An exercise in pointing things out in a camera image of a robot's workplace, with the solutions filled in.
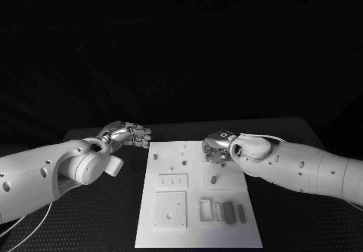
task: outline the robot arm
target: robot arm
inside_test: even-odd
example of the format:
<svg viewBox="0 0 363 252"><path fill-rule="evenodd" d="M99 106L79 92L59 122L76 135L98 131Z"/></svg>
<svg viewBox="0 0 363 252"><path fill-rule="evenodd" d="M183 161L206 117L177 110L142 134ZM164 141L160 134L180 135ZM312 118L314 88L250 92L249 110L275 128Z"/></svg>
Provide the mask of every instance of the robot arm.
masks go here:
<svg viewBox="0 0 363 252"><path fill-rule="evenodd" d="M207 161L235 160L248 175L284 188L363 205L363 161L302 144L273 144L261 136L226 131L209 135L201 148Z"/></svg>
<svg viewBox="0 0 363 252"><path fill-rule="evenodd" d="M148 148L151 130L116 121L95 138L72 140L0 158L0 224L89 185L105 171L116 176L122 160L111 154L122 145Z"/></svg>

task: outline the cable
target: cable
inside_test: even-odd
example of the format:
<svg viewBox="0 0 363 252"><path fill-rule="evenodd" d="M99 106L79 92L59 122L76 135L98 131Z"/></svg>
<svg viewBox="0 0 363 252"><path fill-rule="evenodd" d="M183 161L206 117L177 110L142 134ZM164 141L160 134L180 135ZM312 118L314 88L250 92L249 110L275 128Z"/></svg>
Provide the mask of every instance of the cable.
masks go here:
<svg viewBox="0 0 363 252"><path fill-rule="evenodd" d="M242 135L243 136L249 136L250 135L250 136L256 136L256 137L259 136L259 137L263 137L263 138L272 138L272 139L278 140L279 142L285 142L284 139L281 139L281 138L278 138L278 137L275 137L272 135L253 135L253 134L243 134L243 133L242 133Z"/></svg>
<svg viewBox="0 0 363 252"><path fill-rule="evenodd" d="M14 248L11 250L8 250L7 252L13 251L20 245L21 243L27 240L27 238L31 236L31 234L34 233L34 231L37 230L37 228L40 227L43 221L44 221L44 218L47 217L47 213L44 214L44 217L43 217L43 220L40 221L36 229L33 230L33 232L29 234L29 236L23 239L23 241L14 246Z"/></svg>
<svg viewBox="0 0 363 252"><path fill-rule="evenodd" d="M0 238L7 234L7 232L14 228L14 226L19 224L19 222L23 220L26 216L23 216L19 221L11 225L11 227L0 234Z"/></svg>
<svg viewBox="0 0 363 252"><path fill-rule="evenodd" d="M350 205L353 205L360 211L363 211L363 209L360 207L357 207L351 202L345 201Z"/></svg>

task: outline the dark table surface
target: dark table surface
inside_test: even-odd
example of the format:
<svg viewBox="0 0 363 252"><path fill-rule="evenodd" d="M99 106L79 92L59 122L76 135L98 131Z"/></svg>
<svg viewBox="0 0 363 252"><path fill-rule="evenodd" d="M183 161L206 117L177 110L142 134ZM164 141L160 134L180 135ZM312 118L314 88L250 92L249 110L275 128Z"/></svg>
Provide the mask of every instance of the dark table surface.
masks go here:
<svg viewBox="0 0 363 252"><path fill-rule="evenodd" d="M273 135L288 142L324 146L302 118L148 125L152 141L203 140L217 130ZM65 141L93 137L101 128L75 129ZM49 217L16 251L160 251L135 249L147 150L124 146L115 153L125 165L116 177L102 174L53 203ZM343 200L295 193L246 175L263 250L363 251L363 212ZM47 206L31 213L8 236L7 251L37 226ZM223 249L163 249L207 251Z"/></svg>

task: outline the robotic hand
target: robotic hand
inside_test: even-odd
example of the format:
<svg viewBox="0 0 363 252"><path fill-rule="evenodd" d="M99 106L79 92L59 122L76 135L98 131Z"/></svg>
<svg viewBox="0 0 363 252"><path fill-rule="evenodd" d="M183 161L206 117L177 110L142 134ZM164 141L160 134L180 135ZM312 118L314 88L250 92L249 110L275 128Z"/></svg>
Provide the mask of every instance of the robotic hand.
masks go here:
<svg viewBox="0 0 363 252"><path fill-rule="evenodd" d="M95 138L72 140L0 158L0 224L89 185L105 171L116 176L122 160L111 154L122 145L148 148L151 130L116 121Z"/></svg>
<svg viewBox="0 0 363 252"><path fill-rule="evenodd" d="M278 144L265 138L279 141ZM201 144L206 160L233 160L243 172L284 188L363 205L363 161L273 136L217 131Z"/></svg>

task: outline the black background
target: black background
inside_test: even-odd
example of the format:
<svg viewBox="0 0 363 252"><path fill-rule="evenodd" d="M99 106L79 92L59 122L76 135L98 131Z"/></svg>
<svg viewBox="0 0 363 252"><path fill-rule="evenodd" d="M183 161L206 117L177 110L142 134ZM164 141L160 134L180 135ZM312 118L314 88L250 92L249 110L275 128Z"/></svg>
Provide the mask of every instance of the black background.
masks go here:
<svg viewBox="0 0 363 252"><path fill-rule="evenodd" d="M36 148L115 120L299 116L330 152L363 158L358 5L8 1L0 10L1 144Z"/></svg>

